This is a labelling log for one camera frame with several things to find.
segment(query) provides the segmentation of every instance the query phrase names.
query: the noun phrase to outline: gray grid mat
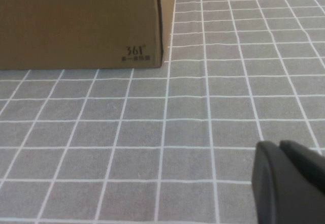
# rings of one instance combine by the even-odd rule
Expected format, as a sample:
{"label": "gray grid mat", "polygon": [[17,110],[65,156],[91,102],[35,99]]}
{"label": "gray grid mat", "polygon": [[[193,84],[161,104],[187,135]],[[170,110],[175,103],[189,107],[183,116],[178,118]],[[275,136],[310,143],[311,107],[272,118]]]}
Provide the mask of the gray grid mat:
{"label": "gray grid mat", "polygon": [[176,1],[159,70],[0,71],[0,223],[256,223],[255,143],[325,150],[325,0]]}

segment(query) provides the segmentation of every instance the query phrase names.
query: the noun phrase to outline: brown cardboard box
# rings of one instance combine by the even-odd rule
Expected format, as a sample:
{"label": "brown cardboard box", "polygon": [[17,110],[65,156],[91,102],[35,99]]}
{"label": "brown cardboard box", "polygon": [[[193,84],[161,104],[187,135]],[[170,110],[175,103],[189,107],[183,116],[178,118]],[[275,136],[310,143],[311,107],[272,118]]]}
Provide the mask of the brown cardboard box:
{"label": "brown cardboard box", "polygon": [[0,69],[157,68],[174,0],[0,0]]}

